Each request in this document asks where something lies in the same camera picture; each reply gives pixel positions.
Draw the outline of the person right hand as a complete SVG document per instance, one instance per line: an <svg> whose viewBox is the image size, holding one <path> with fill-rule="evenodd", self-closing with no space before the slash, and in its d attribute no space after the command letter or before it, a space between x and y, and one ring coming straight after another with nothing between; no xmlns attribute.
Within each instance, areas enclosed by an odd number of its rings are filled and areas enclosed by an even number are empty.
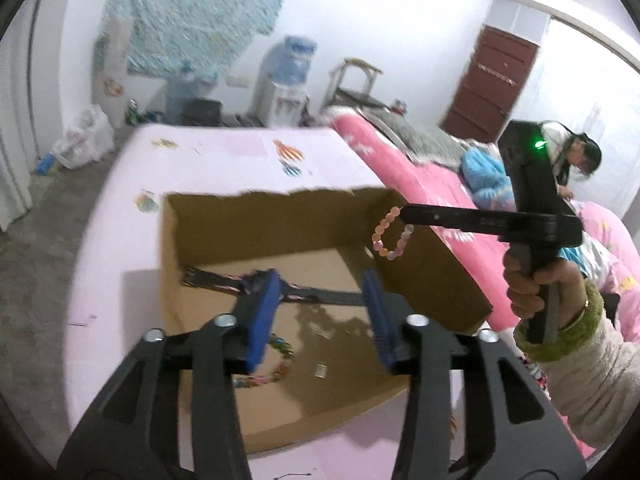
<svg viewBox="0 0 640 480"><path fill-rule="evenodd" d="M579 318L587 304L585 280L576 263L557 258L532 276L522 272L513 249L503 257L503 277L508 284L506 296L519 318L528 320L544 310L544 300L539 296L542 286L558 285L558 329L562 330Z"/></svg>

